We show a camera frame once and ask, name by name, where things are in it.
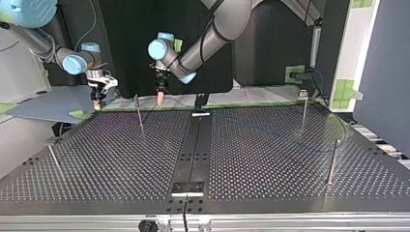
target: metal rod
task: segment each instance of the metal rod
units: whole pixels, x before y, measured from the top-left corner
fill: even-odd
[[[60,174],[63,177],[63,180],[65,181],[64,175],[63,175],[63,169],[60,167],[60,163],[58,163],[57,157],[54,154],[54,151],[51,147],[51,145],[48,145],[48,150],[50,151],[52,158],[54,159],[55,165],[57,165],[58,170],[60,170]]]
[[[337,163],[337,156],[338,156],[338,149],[340,147],[341,141],[340,139],[337,139],[335,142],[335,147],[332,153],[332,161],[331,161],[331,169],[329,170],[329,176],[328,176],[328,185],[333,184],[333,178],[335,174],[335,168],[336,168],[336,163]]]
[[[138,95],[135,95],[134,100],[135,100],[136,111],[138,113],[138,118],[139,118],[139,126],[141,126],[142,136],[145,137],[144,124],[142,122],[141,109],[140,109]]]
[[[308,99],[305,99],[304,122],[303,122],[303,125],[305,125],[305,119],[306,119],[306,117],[307,117],[307,112],[308,112]]]

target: white wall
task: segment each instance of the white wall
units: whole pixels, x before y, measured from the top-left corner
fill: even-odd
[[[52,125],[19,118],[0,122],[0,179],[45,147],[53,136]]]
[[[0,29],[0,49],[16,42],[16,38]],[[19,43],[0,52],[0,103],[19,102],[35,93],[49,90],[47,79],[40,72],[43,65]],[[0,178],[38,153],[51,137],[53,123],[0,116]]]
[[[331,102],[336,92],[338,79],[355,80],[354,90],[359,90],[379,3],[380,0],[374,0],[371,7],[350,9],[349,11],[337,63]],[[331,106],[331,110],[334,112],[353,112],[355,103],[356,100],[351,100],[348,109],[334,109]]]
[[[14,44],[17,39],[0,29],[0,49]],[[33,93],[49,90],[49,82],[41,76],[43,65],[28,48],[17,46],[0,52],[0,102],[15,102]]]

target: black backdrop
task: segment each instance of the black backdrop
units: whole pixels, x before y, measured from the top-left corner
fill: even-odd
[[[184,41],[183,52],[202,35],[211,19],[200,0],[92,0],[98,23],[84,42],[102,46],[103,60],[119,79],[123,97],[156,94],[156,77],[148,68],[148,44],[159,31]],[[92,24],[89,1],[61,0],[72,44]],[[223,93],[233,78],[243,86],[284,84],[286,67],[308,64],[311,30],[279,0],[266,0],[252,12],[244,35],[226,45],[198,70],[189,85],[169,80],[173,94]]]
[[[183,40],[183,52],[200,38],[211,15],[200,1],[101,0],[102,15],[111,44],[116,74],[120,78],[121,93],[129,98],[156,93],[155,73],[148,65],[148,44],[159,31],[171,32]],[[226,45],[215,57],[198,70],[197,78],[184,85],[175,77],[169,79],[173,94],[220,93],[232,88],[232,49]]]

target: perforated metal table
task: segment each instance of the perforated metal table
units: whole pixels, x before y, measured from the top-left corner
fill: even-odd
[[[2,179],[0,231],[32,229],[21,216],[54,226],[86,220],[89,229],[101,228],[96,221],[131,228],[146,216],[174,220],[176,231],[197,229],[204,217],[245,227],[245,218],[270,226],[312,217],[410,229],[410,172],[320,106],[305,121],[299,105],[142,117],[144,130],[134,112],[96,114],[54,147],[58,164],[44,149]],[[204,195],[172,197],[175,183],[203,183]]]

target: gray wall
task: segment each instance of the gray wall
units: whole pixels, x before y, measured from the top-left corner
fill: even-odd
[[[410,155],[409,0],[381,0],[354,117]]]

